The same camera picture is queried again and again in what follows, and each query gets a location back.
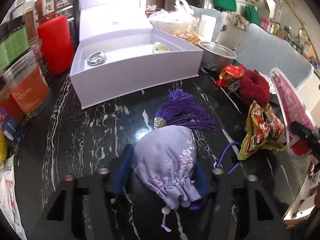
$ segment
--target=green bag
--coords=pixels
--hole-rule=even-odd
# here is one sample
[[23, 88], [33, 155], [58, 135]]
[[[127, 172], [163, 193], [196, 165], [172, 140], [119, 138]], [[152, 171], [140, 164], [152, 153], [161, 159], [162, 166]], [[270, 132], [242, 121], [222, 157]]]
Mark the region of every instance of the green bag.
[[236, 0], [213, 0], [214, 6], [221, 7], [229, 12], [237, 10]]
[[244, 16], [250, 23], [254, 23], [259, 26], [260, 24], [260, 18], [259, 14], [256, 11], [255, 8], [252, 8], [251, 6], [245, 7], [245, 16]]

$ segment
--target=stainless steel bowl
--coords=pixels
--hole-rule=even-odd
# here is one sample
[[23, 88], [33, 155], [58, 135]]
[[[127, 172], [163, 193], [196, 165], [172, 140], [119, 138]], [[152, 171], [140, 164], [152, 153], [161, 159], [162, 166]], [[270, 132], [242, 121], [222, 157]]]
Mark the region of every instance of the stainless steel bowl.
[[218, 43], [199, 41], [198, 44], [203, 49], [201, 65], [208, 70], [220, 73], [224, 67], [231, 65], [232, 61], [237, 58], [231, 49]]

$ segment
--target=lavender gift box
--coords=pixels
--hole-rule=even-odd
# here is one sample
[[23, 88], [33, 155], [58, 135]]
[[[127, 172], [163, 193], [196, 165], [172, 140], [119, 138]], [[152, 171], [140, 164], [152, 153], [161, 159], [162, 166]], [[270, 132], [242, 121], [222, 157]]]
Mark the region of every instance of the lavender gift box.
[[[93, 11], [109, 10], [106, 15]], [[171, 52], [152, 54], [160, 42]], [[89, 66], [86, 57], [103, 51], [107, 60]], [[135, 10], [113, 11], [110, 4], [85, 8], [80, 17], [80, 44], [70, 79], [82, 109], [139, 90], [198, 76], [203, 51], [178, 37], [152, 28]]]

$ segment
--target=white plastic bag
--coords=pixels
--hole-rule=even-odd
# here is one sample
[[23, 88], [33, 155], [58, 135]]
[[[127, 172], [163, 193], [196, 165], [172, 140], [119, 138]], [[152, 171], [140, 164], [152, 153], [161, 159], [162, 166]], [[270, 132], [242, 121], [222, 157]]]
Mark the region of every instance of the white plastic bag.
[[193, 17], [193, 10], [190, 9], [184, 0], [184, 8], [178, 6], [177, 11], [168, 13], [165, 10], [155, 12], [149, 16], [149, 21], [155, 29], [166, 33], [174, 34], [176, 31], [191, 31], [196, 25], [196, 19]]
[[22, 240], [27, 240], [14, 192], [13, 158], [14, 156], [5, 163], [0, 163], [0, 209], [17, 235]]

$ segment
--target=purple tassel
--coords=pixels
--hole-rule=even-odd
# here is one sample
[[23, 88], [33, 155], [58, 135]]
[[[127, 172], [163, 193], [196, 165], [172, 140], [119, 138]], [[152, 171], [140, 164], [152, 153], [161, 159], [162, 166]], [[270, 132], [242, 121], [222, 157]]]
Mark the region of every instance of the purple tassel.
[[209, 133], [216, 133], [214, 119], [193, 101], [193, 95], [181, 89], [169, 91], [169, 100], [156, 111], [156, 117], [166, 120], [167, 125], [181, 125]]

